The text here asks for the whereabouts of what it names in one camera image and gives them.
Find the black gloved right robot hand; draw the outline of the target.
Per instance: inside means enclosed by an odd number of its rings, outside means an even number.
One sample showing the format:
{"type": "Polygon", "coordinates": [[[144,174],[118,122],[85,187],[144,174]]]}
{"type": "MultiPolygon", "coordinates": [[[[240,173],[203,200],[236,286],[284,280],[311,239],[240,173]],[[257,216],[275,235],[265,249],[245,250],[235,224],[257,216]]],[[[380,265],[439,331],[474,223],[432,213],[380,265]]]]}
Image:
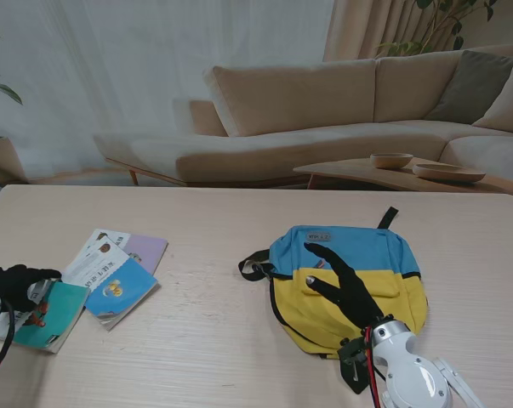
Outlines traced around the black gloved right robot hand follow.
{"type": "Polygon", "coordinates": [[[339,280],[339,287],[336,287],[314,275],[308,275],[305,282],[311,290],[336,305],[342,314],[360,329],[365,329],[385,317],[355,270],[339,255],[316,243],[306,242],[304,247],[319,258],[323,258],[339,280]]]}

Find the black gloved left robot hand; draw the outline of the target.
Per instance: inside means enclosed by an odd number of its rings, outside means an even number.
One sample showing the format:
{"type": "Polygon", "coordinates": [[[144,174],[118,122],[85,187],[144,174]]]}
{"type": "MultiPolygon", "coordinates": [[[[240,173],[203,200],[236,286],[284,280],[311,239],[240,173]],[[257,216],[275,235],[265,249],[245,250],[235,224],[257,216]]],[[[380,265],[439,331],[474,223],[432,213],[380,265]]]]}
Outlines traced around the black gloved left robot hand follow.
{"type": "Polygon", "coordinates": [[[58,280],[61,273],[55,269],[34,269],[18,264],[8,269],[0,268],[0,299],[2,311],[8,303],[13,310],[30,312],[37,307],[37,302],[28,297],[31,285],[45,280],[58,280]]]}

